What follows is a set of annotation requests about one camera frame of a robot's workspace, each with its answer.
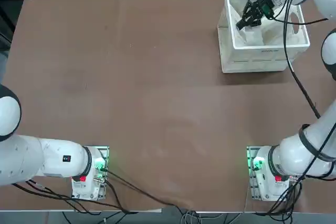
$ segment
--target gray floor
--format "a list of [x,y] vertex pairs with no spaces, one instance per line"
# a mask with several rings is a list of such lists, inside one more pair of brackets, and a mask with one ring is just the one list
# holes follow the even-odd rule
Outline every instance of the gray floor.
[[[89,216],[83,214],[77,214],[74,212],[67,212],[66,216],[72,224],[97,224],[103,220],[104,217],[111,215],[112,212],[104,212],[100,216]],[[118,214],[113,218],[107,220],[107,223],[116,223],[123,214]],[[226,223],[234,218],[236,214],[229,214]],[[203,224],[223,224],[223,215],[218,219],[205,219]],[[181,215],[177,211],[171,209],[164,209],[162,213],[139,213],[133,216],[126,216],[121,223],[122,224],[180,224]],[[334,224],[336,221],[336,215],[320,215],[320,214],[295,214],[293,216],[293,224]],[[61,212],[0,212],[1,224],[68,224]],[[277,222],[271,220],[269,217],[259,217],[253,214],[243,214],[237,219],[235,224],[268,224]]]

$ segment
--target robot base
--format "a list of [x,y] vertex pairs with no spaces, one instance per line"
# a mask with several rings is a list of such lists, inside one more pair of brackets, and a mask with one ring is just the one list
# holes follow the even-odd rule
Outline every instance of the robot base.
[[109,147],[87,146],[92,155],[92,165],[89,174],[80,178],[80,181],[71,179],[72,198],[99,200],[105,199],[107,172],[99,168],[108,169]]
[[270,146],[261,147],[255,156],[252,154],[251,150],[253,149],[254,152],[256,152],[257,148],[247,148],[248,156],[251,160],[250,167],[252,169],[250,172],[250,184],[252,188],[257,187],[260,193],[260,195],[256,195],[256,190],[253,189],[253,198],[259,198],[264,201],[277,201],[280,195],[289,187],[289,180],[285,182],[277,182],[275,176],[270,171],[268,164],[268,152],[270,148]]

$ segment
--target floor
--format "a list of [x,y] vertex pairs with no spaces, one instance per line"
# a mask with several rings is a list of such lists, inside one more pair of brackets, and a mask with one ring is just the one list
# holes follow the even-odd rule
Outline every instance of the floor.
[[[100,221],[103,223],[104,217],[111,215],[113,212],[105,212],[100,216],[88,216],[77,214],[74,212],[66,213],[67,218],[71,224],[98,224]],[[229,214],[226,223],[232,220],[237,214]],[[118,214],[111,219],[107,220],[107,223],[116,223],[123,214]],[[225,215],[217,219],[204,219],[202,224],[223,224]],[[122,224],[178,224],[180,222],[181,215],[179,212],[172,209],[164,209],[162,213],[139,213],[133,216],[126,216],[122,220]],[[295,214],[293,216],[293,224],[332,224],[335,223],[336,215],[320,215],[320,214]],[[68,224],[61,212],[0,212],[0,221],[2,224]],[[271,220],[269,217],[259,217],[253,214],[243,214],[236,221],[235,224],[269,224],[277,223]]]
[[[0,0],[0,5],[6,10],[10,19],[16,23],[20,8],[22,5],[22,0]],[[11,31],[6,27],[4,22],[0,20],[0,31],[8,36],[10,39],[13,37]],[[8,57],[8,50],[0,50],[0,83],[5,74],[5,65]],[[67,212],[66,216],[72,224],[93,224],[102,221],[104,217],[111,215],[111,212],[102,213],[100,216],[89,216],[82,215],[74,212]],[[234,218],[236,214],[229,214],[226,223]],[[116,223],[122,214],[118,214],[115,217],[109,219],[107,223]],[[224,223],[225,215],[216,219],[204,219],[202,224],[220,224]],[[319,224],[332,224],[336,221],[336,215],[320,215],[320,214],[295,214],[293,224],[299,223],[319,223]],[[67,224],[64,216],[61,212],[0,212],[0,223],[1,224]],[[122,220],[123,224],[127,223],[182,223],[181,215],[178,211],[173,208],[165,208],[162,213],[147,213],[142,212],[133,216],[126,216]],[[248,223],[248,224],[263,224],[263,223],[276,223],[268,217],[259,217],[253,214],[243,214],[236,220],[236,224]]]

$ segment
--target white bin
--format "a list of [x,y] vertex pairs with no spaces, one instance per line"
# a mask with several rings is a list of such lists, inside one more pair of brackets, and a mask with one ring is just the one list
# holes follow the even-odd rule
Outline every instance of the white bin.
[[[241,15],[247,1],[248,0],[225,0],[225,6],[217,27],[223,73],[285,70],[288,65],[283,49],[283,40],[279,40],[280,37],[283,37],[283,23],[263,20],[259,28],[253,28],[262,29],[264,31],[270,22],[273,22],[272,25],[279,26],[279,28],[281,27],[280,29],[273,29],[273,31],[276,30],[276,36],[278,36],[276,44],[274,44],[274,41],[270,41],[268,44],[268,38],[275,34],[270,36],[267,32],[260,33],[264,40],[261,41],[260,44],[249,46],[242,44],[241,40],[238,41],[239,31],[236,28],[237,13]],[[291,13],[296,14],[300,23],[305,22],[300,6],[291,6]],[[286,47],[288,57],[290,61],[293,62],[302,52],[307,50],[310,46],[310,41],[306,26],[299,26],[299,30],[296,34],[291,34],[291,31],[293,31],[293,26],[288,25],[289,36],[287,36]]]

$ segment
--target black circular joint cap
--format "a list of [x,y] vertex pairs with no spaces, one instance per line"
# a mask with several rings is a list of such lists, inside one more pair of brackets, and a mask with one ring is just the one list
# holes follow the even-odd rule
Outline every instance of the black circular joint cap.
[[14,134],[14,132],[17,130],[17,128],[20,125],[20,121],[21,121],[21,117],[22,117],[22,109],[21,109],[21,103],[19,101],[19,98],[9,88],[0,84],[0,99],[3,98],[3,97],[11,97],[11,98],[13,98],[17,101],[17,103],[19,104],[19,107],[20,107],[20,118],[19,118],[19,121],[18,121],[15,129],[12,132],[10,132],[7,135],[0,135],[0,142],[10,138]]
[[329,36],[332,35],[332,34],[335,34],[335,33],[336,33],[336,29],[332,30],[326,36],[326,38],[324,39],[324,41],[322,43],[322,47],[321,47],[321,58],[322,58],[322,61],[323,61],[323,64],[324,64],[325,68],[331,73],[333,79],[336,81],[336,50],[335,50],[335,52],[333,52],[334,53],[334,57],[335,57],[335,63],[334,64],[328,64],[328,63],[326,63],[324,61],[324,58],[323,58],[323,47],[324,47],[324,44],[326,43],[326,41],[329,38]]

